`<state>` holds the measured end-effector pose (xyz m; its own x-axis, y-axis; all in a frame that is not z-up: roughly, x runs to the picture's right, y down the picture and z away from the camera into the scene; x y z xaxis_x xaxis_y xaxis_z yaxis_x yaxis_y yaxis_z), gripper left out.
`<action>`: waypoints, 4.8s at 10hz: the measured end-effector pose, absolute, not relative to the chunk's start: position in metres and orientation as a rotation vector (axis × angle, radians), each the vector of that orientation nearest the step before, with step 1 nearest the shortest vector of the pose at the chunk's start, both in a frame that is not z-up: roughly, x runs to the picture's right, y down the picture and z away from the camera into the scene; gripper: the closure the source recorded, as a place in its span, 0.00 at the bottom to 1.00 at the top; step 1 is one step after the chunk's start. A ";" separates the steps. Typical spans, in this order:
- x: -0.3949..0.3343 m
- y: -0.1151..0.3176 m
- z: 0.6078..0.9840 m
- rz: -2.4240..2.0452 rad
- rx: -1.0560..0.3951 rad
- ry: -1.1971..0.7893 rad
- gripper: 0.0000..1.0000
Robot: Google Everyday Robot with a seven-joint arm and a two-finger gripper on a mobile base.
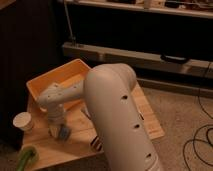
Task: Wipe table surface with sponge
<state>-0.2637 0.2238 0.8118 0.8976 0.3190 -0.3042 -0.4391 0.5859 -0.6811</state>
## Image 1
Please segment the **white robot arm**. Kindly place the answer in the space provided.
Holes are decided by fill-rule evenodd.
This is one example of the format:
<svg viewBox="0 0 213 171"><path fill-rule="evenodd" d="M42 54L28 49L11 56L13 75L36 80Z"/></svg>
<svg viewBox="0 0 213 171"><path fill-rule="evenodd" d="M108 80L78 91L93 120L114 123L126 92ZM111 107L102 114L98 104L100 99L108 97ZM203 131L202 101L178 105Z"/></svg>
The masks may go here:
<svg viewBox="0 0 213 171"><path fill-rule="evenodd" d="M111 171L164 171L131 95L137 83L127 64L102 64L68 88L52 84L37 103L54 117L62 104L82 98Z"/></svg>

